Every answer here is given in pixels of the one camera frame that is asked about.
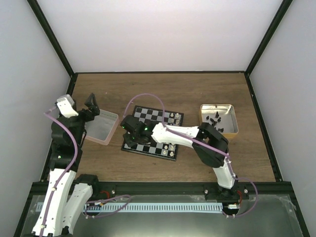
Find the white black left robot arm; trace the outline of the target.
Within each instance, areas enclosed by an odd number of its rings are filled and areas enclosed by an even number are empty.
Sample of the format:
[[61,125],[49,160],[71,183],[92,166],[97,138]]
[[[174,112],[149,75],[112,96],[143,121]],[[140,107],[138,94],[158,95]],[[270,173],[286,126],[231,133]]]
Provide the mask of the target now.
[[94,93],[89,95],[85,106],[77,111],[76,102],[66,94],[44,114],[52,121],[49,184],[31,237],[73,236],[86,202],[100,196],[96,175],[80,175],[75,179],[87,134],[85,125],[100,114]]

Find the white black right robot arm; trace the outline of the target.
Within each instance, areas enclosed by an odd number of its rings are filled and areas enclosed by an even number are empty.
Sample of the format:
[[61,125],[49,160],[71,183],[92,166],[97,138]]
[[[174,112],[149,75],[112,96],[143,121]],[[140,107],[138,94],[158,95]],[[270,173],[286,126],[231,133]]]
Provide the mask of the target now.
[[218,193],[230,199],[237,193],[237,176],[233,172],[229,156],[228,140],[207,122],[199,126],[183,127],[167,125],[165,122],[144,123],[127,115],[120,126],[128,146],[155,143],[170,143],[192,148],[203,164],[211,167],[216,175]]

